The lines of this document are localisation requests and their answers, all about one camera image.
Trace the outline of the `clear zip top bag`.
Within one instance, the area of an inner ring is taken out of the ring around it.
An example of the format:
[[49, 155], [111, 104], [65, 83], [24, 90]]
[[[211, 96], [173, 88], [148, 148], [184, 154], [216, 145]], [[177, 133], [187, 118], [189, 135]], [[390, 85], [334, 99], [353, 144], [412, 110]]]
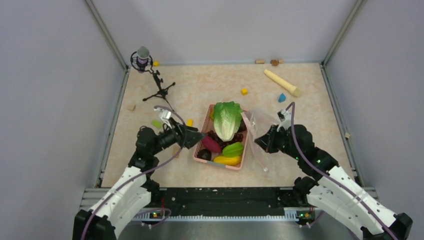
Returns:
[[268, 173], [271, 154], [265, 152], [256, 144], [255, 139], [265, 135], [271, 125], [278, 125], [280, 120], [258, 108], [244, 111], [241, 113], [241, 117], [247, 128], [247, 142], [251, 149], [252, 157], [258, 162], [262, 171]]

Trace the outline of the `green toy lettuce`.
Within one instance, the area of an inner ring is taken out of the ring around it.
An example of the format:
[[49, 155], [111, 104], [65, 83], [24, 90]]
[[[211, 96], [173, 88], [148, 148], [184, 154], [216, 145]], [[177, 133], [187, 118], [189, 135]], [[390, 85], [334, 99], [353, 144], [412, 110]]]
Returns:
[[239, 129], [244, 110], [234, 101], [217, 102], [213, 107], [213, 126], [217, 136], [224, 142], [232, 140]]

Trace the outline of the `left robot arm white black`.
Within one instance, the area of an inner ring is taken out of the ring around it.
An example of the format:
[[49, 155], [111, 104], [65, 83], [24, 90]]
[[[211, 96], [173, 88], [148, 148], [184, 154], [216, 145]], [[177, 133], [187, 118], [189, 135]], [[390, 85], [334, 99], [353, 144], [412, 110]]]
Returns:
[[88, 210], [79, 210], [74, 218], [72, 239], [116, 240], [136, 214], [146, 206], [160, 202], [159, 184], [151, 175], [162, 164], [156, 154], [177, 144], [190, 149], [206, 137], [197, 128], [173, 118], [163, 131], [141, 126], [136, 149], [118, 181]]

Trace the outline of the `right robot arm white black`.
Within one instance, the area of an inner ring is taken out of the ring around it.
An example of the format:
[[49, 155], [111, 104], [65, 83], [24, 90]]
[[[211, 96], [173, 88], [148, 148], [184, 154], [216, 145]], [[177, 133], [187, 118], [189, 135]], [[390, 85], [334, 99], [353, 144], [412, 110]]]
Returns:
[[295, 181], [293, 200], [318, 207], [360, 240], [406, 240], [413, 220], [384, 207], [358, 185], [329, 153], [315, 146], [306, 127], [272, 125], [254, 141], [266, 153], [282, 152], [306, 174]]

